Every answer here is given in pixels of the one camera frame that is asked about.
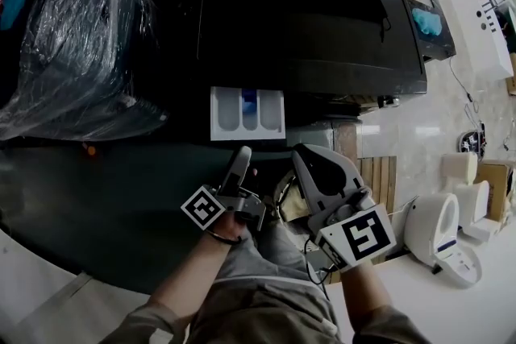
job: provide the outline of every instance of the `white bathroom fixture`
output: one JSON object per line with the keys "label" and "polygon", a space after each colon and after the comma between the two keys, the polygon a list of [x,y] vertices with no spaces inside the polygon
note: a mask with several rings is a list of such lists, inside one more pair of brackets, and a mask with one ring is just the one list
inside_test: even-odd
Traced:
{"label": "white bathroom fixture", "polygon": [[212,141],[285,138],[280,90],[212,87],[210,99]]}
{"label": "white bathroom fixture", "polygon": [[490,81],[512,77],[507,42],[490,0],[451,0],[475,74]]}
{"label": "white bathroom fixture", "polygon": [[453,189],[459,201],[459,225],[462,232],[470,237],[488,242],[500,230],[500,222],[485,218],[489,198],[489,182],[479,184],[459,184]]}
{"label": "white bathroom fixture", "polygon": [[471,185],[475,180],[478,158],[473,152],[458,152],[443,155],[441,172],[447,184]]}
{"label": "white bathroom fixture", "polygon": [[482,276],[481,263],[471,248],[457,244],[459,205],[452,193],[418,197],[405,224],[405,244],[417,259],[440,267],[461,287],[471,287]]}

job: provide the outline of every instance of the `plastic wrap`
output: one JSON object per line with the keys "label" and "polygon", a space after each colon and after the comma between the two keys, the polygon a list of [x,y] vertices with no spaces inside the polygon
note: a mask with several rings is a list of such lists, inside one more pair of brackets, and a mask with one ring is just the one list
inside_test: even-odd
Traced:
{"label": "plastic wrap", "polygon": [[0,110],[0,139],[120,139],[165,122],[138,94],[137,80],[152,76],[144,58],[158,49],[151,0],[26,2],[18,87]]}

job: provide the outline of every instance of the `cardboard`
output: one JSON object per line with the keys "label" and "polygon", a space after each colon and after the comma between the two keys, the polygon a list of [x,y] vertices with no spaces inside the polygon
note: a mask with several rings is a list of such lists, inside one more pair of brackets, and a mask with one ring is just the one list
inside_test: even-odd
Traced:
{"label": "cardboard", "polygon": [[505,218],[507,179],[512,164],[499,161],[483,161],[478,164],[475,184],[487,180],[489,182],[489,199],[486,217],[503,223]]}
{"label": "cardboard", "polygon": [[[513,65],[514,73],[516,73],[516,53],[510,53],[510,63]],[[507,84],[507,92],[509,92],[509,95],[516,96],[516,75],[513,75],[512,77],[508,77],[506,79]]]}

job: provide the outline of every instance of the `wooden pallet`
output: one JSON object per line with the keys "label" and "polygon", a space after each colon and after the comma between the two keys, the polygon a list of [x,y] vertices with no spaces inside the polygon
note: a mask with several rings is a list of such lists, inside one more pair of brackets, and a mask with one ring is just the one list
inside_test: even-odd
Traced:
{"label": "wooden pallet", "polygon": [[[396,156],[361,158],[356,161],[356,166],[364,179],[364,184],[372,190],[372,198],[378,204],[385,205],[387,213],[393,213],[396,194]],[[384,261],[385,256],[380,255],[373,259],[372,263],[376,265]],[[328,279],[328,284],[340,282],[340,273],[333,272]]]}

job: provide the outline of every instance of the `electrical cord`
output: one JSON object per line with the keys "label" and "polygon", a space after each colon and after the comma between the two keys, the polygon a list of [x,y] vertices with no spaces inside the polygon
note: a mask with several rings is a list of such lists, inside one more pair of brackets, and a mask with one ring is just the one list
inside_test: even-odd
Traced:
{"label": "electrical cord", "polygon": [[9,248],[10,248],[10,245],[11,245],[11,242],[13,240],[13,229],[10,227],[9,225],[9,222],[7,222],[8,220],[8,217],[7,217],[7,213],[6,211],[0,206],[0,222],[2,224],[4,224],[7,229],[9,230],[9,241],[7,242],[7,245],[5,245],[3,248],[2,248],[2,252],[4,254],[7,254],[7,252],[9,252]]}
{"label": "electrical cord", "polygon": [[514,149],[509,149],[509,140],[510,140],[510,137],[511,135],[513,134],[513,129],[514,129],[514,119],[512,120],[511,124],[510,124],[510,131],[509,131],[509,134],[506,136],[506,138],[503,140],[503,142],[501,143],[501,145],[503,146],[503,148],[506,150],[506,151],[514,151]]}
{"label": "electrical cord", "polygon": [[406,209],[407,207],[411,206],[412,203],[419,198],[419,195],[416,195],[415,197],[413,197],[410,201],[407,201],[405,204],[402,205],[402,207],[398,210],[398,211],[394,211],[394,212],[391,212],[391,213],[388,213],[387,216],[388,217],[391,217],[393,215],[396,215],[397,213],[404,213],[406,212]]}
{"label": "electrical cord", "polygon": [[480,132],[482,130],[482,127],[481,127],[482,120],[480,119],[480,116],[478,115],[480,105],[477,100],[473,99],[470,92],[466,89],[464,84],[457,77],[457,75],[452,67],[452,59],[453,59],[453,56],[448,61],[448,64],[449,64],[450,70],[451,70],[451,74],[456,79],[456,81],[459,83],[460,87],[464,90],[464,92],[466,93],[466,97],[469,100],[469,103],[467,103],[464,106],[464,112],[466,113],[466,116],[468,117],[468,120],[470,121],[470,123],[473,124],[475,129]]}
{"label": "electrical cord", "polygon": [[314,285],[317,285],[317,286],[322,286],[322,291],[324,292],[324,296],[326,297],[327,300],[330,300],[330,297],[328,296],[328,293],[326,291],[326,287],[324,286],[324,281],[326,281],[326,278],[328,278],[328,276],[332,273],[332,272],[335,272],[337,271],[337,267],[334,267],[332,265],[332,268],[319,268],[320,271],[324,271],[326,272],[326,275],[322,278],[322,280],[320,280],[319,282],[316,282],[314,281],[314,279],[312,278],[312,275],[310,274],[310,269],[308,267],[308,259],[306,259],[306,247],[308,246],[308,242],[310,242],[310,238],[308,238],[305,242],[305,247],[304,247],[304,252],[305,252],[305,265],[306,265],[306,274],[308,275],[308,278],[310,278],[310,281],[312,282],[312,284]]}

